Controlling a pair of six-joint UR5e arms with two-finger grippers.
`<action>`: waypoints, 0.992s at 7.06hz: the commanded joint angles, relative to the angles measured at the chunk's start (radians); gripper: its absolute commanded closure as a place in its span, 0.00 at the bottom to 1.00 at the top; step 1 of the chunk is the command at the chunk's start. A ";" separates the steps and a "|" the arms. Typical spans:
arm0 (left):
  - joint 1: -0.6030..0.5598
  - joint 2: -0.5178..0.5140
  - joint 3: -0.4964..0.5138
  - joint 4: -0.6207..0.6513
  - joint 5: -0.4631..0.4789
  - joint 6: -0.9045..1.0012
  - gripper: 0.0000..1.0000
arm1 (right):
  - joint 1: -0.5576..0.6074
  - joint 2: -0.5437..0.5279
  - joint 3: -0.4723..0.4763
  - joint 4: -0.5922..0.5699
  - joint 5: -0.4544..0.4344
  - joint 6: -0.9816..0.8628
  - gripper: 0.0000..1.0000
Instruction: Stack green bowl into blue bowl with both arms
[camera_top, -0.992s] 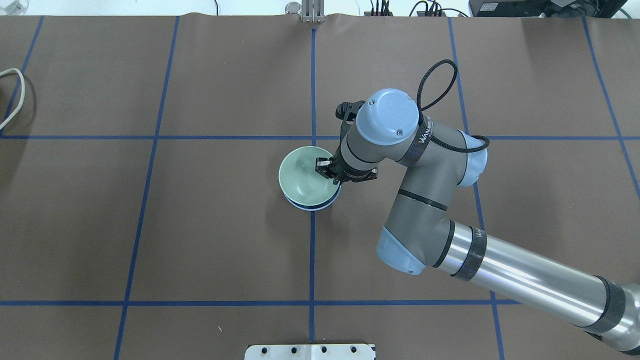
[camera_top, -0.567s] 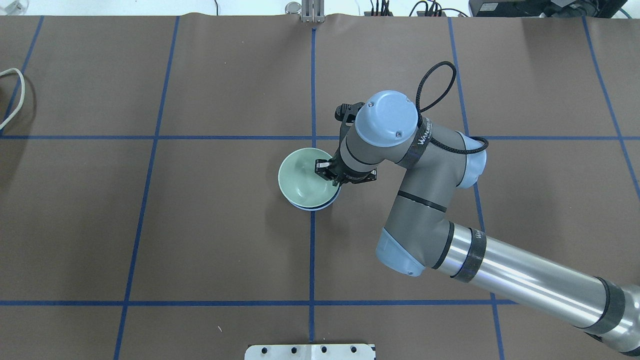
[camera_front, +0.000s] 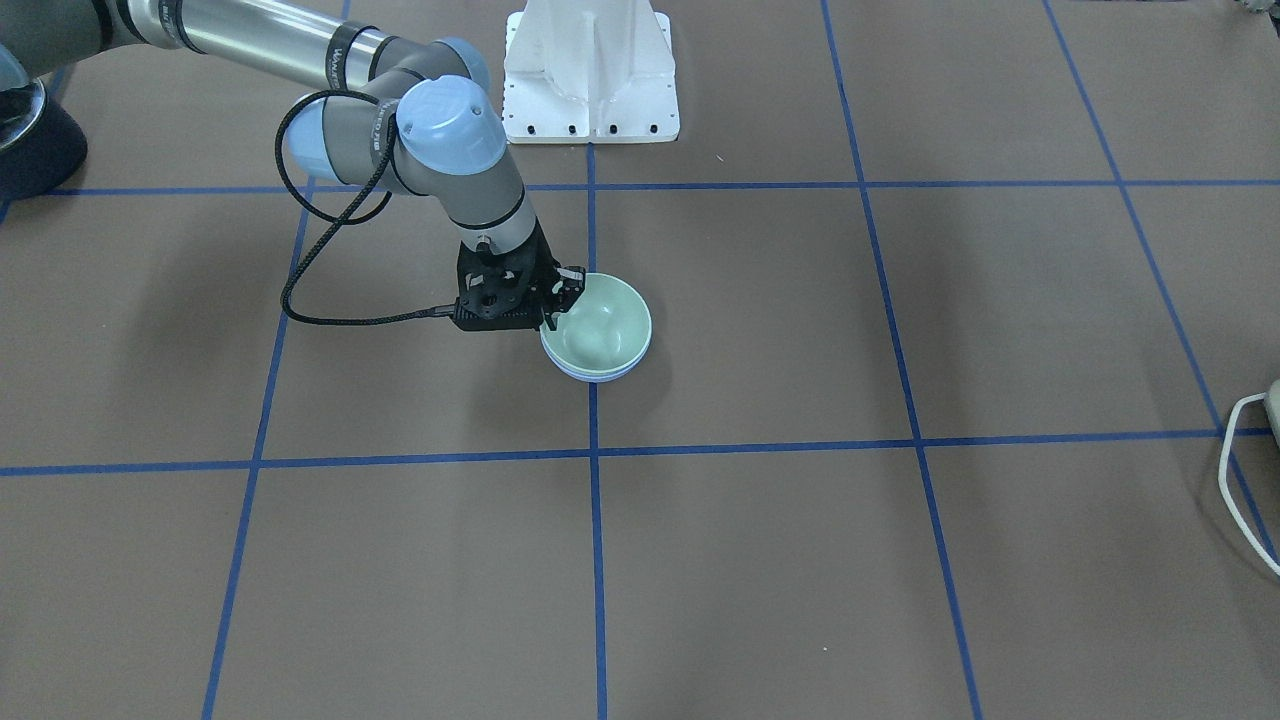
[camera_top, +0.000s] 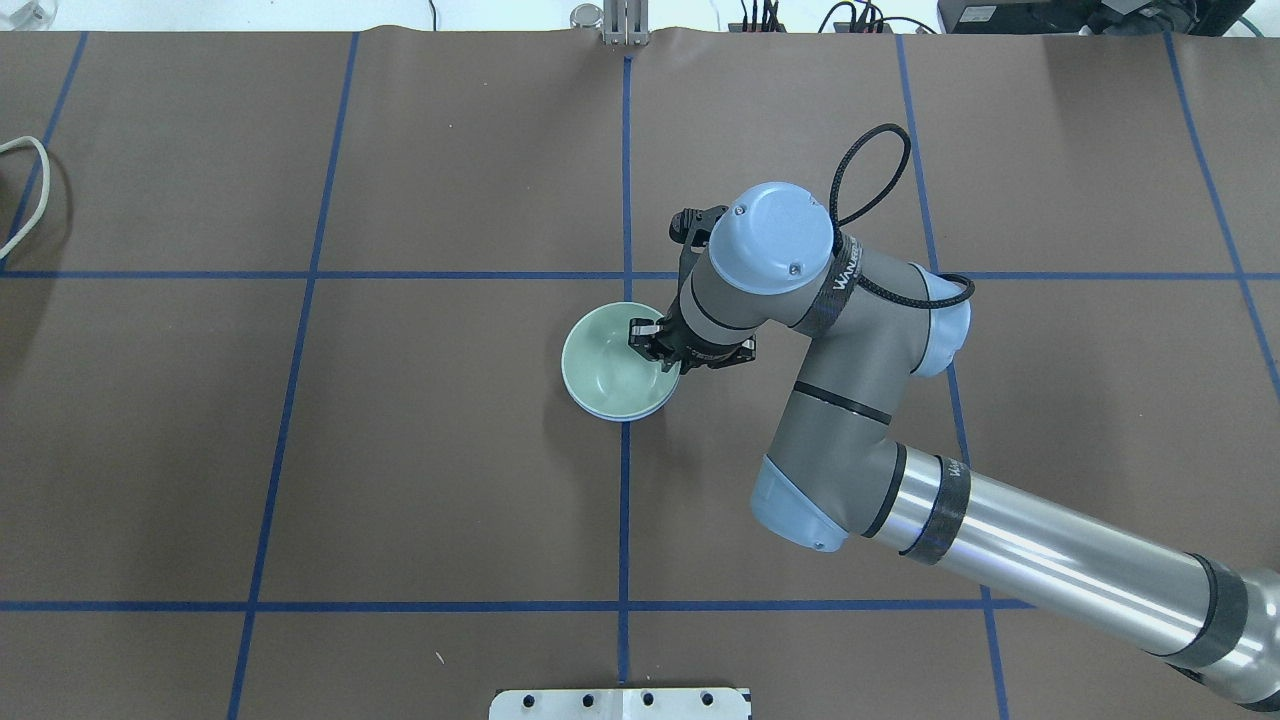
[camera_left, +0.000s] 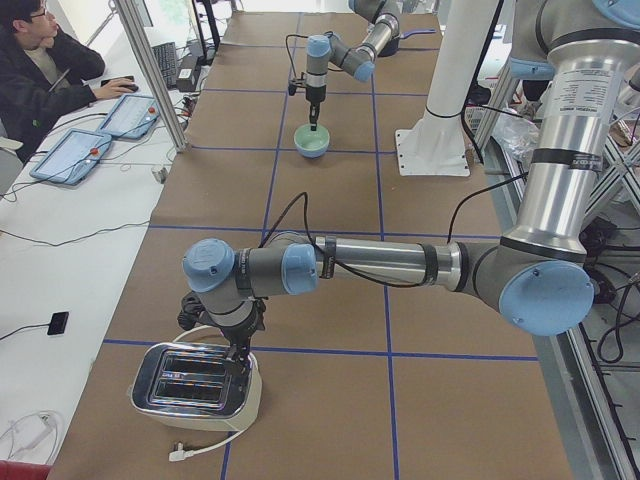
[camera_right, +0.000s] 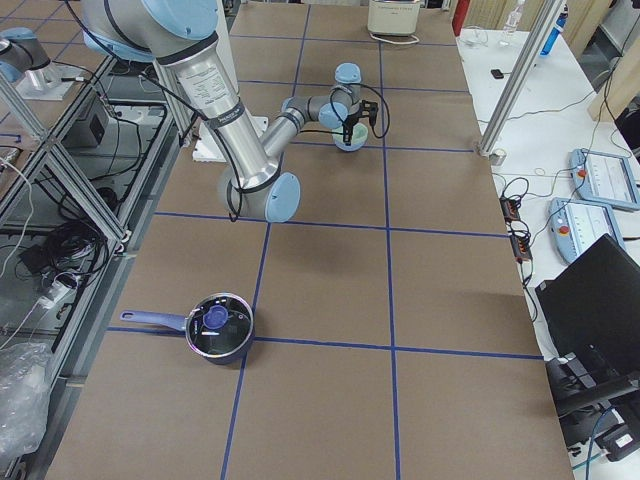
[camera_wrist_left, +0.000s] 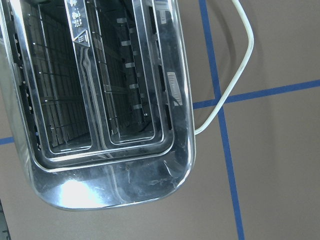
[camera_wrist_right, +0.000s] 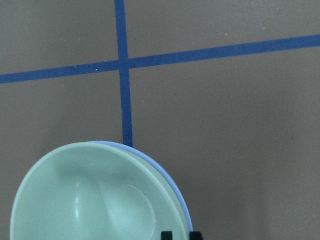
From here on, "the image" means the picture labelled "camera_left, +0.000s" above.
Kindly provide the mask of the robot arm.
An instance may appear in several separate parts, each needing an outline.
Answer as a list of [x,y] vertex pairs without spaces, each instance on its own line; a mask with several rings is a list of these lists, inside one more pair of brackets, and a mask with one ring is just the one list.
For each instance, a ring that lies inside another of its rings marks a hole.
[[359,44],[349,46],[333,31],[311,35],[307,39],[306,71],[302,79],[306,100],[310,104],[312,131],[318,129],[330,64],[356,80],[366,82],[374,72],[376,60],[394,55],[399,48],[400,10],[394,1],[350,1],[349,8],[372,25]]
[[536,336],[577,326],[595,296],[579,236],[624,75],[638,59],[635,1],[519,2],[512,70],[529,79],[545,66],[551,87],[515,224],[497,243],[434,246],[271,230],[259,246],[236,250],[204,239],[182,260],[190,290],[179,325],[219,329],[229,366],[244,371],[267,298],[307,293],[345,272],[395,288],[443,286]]

